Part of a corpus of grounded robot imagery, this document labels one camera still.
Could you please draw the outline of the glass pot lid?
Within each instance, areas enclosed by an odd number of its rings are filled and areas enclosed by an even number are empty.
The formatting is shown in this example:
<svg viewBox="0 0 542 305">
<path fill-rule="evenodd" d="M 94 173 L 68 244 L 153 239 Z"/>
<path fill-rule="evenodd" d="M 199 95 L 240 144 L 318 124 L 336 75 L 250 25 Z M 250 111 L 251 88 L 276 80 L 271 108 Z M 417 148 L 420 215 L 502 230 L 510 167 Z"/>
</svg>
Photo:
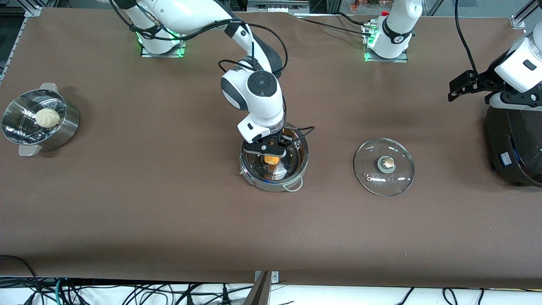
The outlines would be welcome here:
<svg viewBox="0 0 542 305">
<path fill-rule="evenodd" d="M 380 197 L 394 197 L 410 188 L 415 166 L 409 151 L 393 139 L 374 138 L 354 155 L 354 173 L 360 184 Z"/>
</svg>

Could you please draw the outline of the stainless steel pot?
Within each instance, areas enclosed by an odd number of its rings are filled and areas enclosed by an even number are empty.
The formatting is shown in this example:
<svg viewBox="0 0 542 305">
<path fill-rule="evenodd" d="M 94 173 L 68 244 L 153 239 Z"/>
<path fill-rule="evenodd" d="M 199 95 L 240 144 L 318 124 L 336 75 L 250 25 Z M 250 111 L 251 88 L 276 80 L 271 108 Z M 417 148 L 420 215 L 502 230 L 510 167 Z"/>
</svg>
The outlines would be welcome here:
<svg viewBox="0 0 542 305">
<path fill-rule="evenodd" d="M 286 123 L 282 130 L 293 133 L 292 145 L 286 149 L 286 156 L 276 166 L 260 163 L 260 156 L 248 154 L 241 148 L 240 172 L 246 181 L 258 189 L 268 192 L 295 192 L 303 186 L 303 176 L 309 161 L 309 145 L 303 131 Z M 266 137 L 256 140 L 266 143 Z"/>
</svg>

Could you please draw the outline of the steel steamer pot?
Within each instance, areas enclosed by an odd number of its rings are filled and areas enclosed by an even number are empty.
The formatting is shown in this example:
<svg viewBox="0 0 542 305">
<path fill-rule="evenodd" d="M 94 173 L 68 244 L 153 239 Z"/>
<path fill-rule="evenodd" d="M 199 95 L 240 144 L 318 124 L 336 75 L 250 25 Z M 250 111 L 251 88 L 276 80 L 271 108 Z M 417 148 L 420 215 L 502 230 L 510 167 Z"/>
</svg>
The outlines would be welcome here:
<svg viewBox="0 0 542 305">
<path fill-rule="evenodd" d="M 56 127 L 46 129 L 36 124 L 36 112 L 43 108 L 52 108 L 60 114 Z M 20 156 L 29 158 L 66 144 L 75 135 L 79 123 L 76 106 L 62 97 L 56 84 L 43 83 L 8 105 L 2 116 L 2 132 L 7 140 L 19 146 Z"/>
</svg>

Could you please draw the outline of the black rice cooker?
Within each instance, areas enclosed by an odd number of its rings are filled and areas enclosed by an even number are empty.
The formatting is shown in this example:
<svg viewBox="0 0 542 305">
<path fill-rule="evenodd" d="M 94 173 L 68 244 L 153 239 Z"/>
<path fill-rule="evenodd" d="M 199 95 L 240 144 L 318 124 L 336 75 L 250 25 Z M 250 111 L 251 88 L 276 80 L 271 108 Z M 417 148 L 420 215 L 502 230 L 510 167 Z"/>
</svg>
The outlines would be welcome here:
<svg viewBox="0 0 542 305">
<path fill-rule="evenodd" d="M 511 185 L 542 189 L 542 111 L 489 107 L 490 166 Z"/>
</svg>

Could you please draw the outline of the brown table cover sheet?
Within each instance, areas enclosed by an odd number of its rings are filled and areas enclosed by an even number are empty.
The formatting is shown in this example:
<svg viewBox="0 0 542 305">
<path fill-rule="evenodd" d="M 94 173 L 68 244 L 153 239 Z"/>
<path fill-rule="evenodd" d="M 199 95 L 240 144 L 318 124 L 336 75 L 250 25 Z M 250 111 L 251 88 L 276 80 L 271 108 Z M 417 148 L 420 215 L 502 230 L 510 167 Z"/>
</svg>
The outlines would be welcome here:
<svg viewBox="0 0 542 305">
<path fill-rule="evenodd" d="M 315 126 L 297 192 L 240 176 L 245 113 L 217 62 L 244 51 L 218 30 L 184 58 L 142 58 L 110 10 L 45 8 L 27 21 L 0 85 L 0 116 L 46 82 L 80 111 L 58 150 L 19 155 L 0 131 L 0 255 L 43 277 L 542 288 L 542 190 L 489 168 L 484 94 L 450 103 L 469 66 L 453 18 L 416 24 L 408 63 L 364 62 L 361 40 L 285 13 L 244 13 L 285 41 L 287 121 Z M 414 181 L 364 189 L 354 155 L 393 139 Z"/>
</svg>

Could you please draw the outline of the colourful flowers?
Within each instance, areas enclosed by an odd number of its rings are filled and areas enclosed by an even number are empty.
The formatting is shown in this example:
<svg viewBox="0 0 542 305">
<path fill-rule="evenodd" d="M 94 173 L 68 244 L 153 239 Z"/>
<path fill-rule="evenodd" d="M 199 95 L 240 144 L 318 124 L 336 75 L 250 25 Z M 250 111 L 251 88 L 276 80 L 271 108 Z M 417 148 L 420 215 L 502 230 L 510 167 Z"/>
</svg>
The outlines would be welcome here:
<svg viewBox="0 0 542 305">
<path fill-rule="evenodd" d="M 393 3 L 394 0 L 348 0 L 348 7 L 351 12 L 367 9 L 388 10 Z"/>
</svg>

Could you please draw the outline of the grey metal box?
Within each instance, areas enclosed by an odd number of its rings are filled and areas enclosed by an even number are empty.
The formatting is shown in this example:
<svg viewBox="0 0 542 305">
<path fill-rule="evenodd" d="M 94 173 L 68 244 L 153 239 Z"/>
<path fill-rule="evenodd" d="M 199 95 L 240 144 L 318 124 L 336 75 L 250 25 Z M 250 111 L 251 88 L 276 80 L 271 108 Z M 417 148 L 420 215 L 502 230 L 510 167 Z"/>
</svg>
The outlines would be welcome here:
<svg viewBox="0 0 542 305">
<path fill-rule="evenodd" d="M 247 12 L 286 12 L 291 15 L 309 14 L 309 0 L 246 0 Z"/>
</svg>

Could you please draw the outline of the grey metal bar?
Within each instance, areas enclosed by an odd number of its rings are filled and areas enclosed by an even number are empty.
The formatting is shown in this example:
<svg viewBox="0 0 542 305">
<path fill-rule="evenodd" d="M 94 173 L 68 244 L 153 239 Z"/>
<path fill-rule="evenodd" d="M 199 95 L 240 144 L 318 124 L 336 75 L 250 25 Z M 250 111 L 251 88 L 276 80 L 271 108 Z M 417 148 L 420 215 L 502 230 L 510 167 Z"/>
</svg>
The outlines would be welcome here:
<svg viewBox="0 0 542 305">
<path fill-rule="evenodd" d="M 260 272 L 243 305 L 268 305 L 272 280 L 272 272 Z"/>
</svg>

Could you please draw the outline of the white steamed bun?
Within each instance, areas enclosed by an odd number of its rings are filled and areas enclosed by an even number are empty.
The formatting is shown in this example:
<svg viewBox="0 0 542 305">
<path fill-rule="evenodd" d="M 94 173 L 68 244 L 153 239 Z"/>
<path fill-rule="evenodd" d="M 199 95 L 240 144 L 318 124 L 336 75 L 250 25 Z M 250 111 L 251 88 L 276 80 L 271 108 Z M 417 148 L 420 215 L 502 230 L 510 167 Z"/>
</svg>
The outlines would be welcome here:
<svg viewBox="0 0 542 305">
<path fill-rule="evenodd" d="M 36 112 L 36 124 L 39 127 L 50 129 L 60 123 L 60 114 L 52 108 L 43 108 Z"/>
</svg>

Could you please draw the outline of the aluminium frame profile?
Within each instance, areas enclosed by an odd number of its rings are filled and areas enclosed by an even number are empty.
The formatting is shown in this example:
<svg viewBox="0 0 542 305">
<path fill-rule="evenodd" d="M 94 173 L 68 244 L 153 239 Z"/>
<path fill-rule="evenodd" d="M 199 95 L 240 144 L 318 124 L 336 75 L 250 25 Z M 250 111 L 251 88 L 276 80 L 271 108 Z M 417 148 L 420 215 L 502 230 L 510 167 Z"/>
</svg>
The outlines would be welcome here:
<svg viewBox="0 0 542 305">
<path fill-rule="evenodd" d="M 542 0 L 529 0 L 518 12 L 510 17 L 513 29 L 525 28 L 527 20 L 540 9 L 542 9 Z"/>
<path fill-rule="evenodd" d="M 42 5 L 38 0 L 17 0 L 25 10 L 25 17 L 35 17 L 39 15 Z"/>
</svg>

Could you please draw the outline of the aluminium side rail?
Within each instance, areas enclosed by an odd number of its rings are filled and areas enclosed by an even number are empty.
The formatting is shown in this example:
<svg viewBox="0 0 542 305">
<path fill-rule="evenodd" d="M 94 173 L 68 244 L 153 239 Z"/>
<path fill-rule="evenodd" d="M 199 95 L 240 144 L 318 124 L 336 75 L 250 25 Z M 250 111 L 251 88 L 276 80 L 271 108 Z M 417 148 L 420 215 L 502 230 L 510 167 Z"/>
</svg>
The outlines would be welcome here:
<svg viewBox="0 0 542 305">
<path fill-rule="evenodd" d="M 0 15 L 0 84 L 24 21 L 23 16 Z"/>
</svg>

